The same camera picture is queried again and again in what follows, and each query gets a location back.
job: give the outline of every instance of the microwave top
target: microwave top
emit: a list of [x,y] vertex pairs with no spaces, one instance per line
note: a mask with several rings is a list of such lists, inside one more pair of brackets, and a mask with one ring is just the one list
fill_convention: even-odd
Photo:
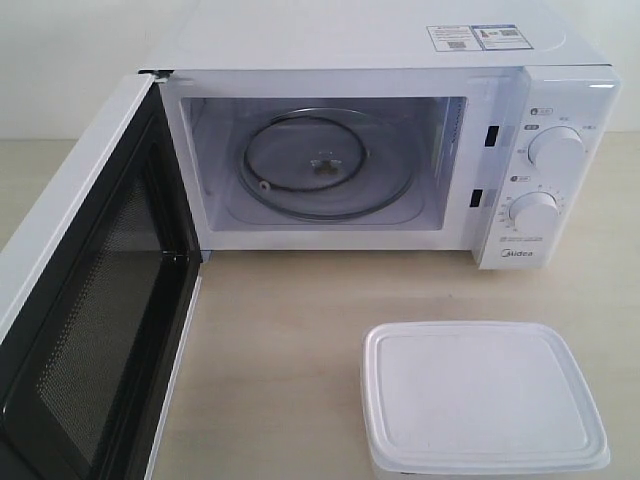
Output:
[[609,65],[541,0],[202,0],[142,70]]

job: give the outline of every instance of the power level knob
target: power level knob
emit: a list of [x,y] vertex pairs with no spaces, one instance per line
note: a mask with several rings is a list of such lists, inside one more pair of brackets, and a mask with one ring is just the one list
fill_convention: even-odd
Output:
[[509,217],[518,231],[531,236],[545,236],[556,229],[558,205],[548,193],[528,193],[511,204]]
[[529,146],[529,160],[548,178],[574,177],[584,168],[585,159],[584,143],[569,127],[545,130]]

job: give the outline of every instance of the microwave oven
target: microwave oven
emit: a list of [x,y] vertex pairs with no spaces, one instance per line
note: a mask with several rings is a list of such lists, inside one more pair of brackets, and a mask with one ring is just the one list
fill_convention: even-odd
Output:
[[150,478],[211,252],[544,266],[619,89],[538,0],[199,3],[0,255],[0,476]]

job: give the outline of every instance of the plastic food container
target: plastic food container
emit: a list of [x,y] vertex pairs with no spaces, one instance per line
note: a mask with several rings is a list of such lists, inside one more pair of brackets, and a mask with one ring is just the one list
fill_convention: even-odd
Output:
[[381,480],[557,478],[610,460],[584,377],[543,325],[381,325],[365,339],[361,379]]

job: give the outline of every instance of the microwave door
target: microwave door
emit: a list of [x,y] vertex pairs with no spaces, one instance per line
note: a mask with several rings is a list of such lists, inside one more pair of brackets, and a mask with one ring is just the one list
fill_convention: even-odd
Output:
[[145,478],[200,263],[158,86],[125,77],[0,254],[0,478]]

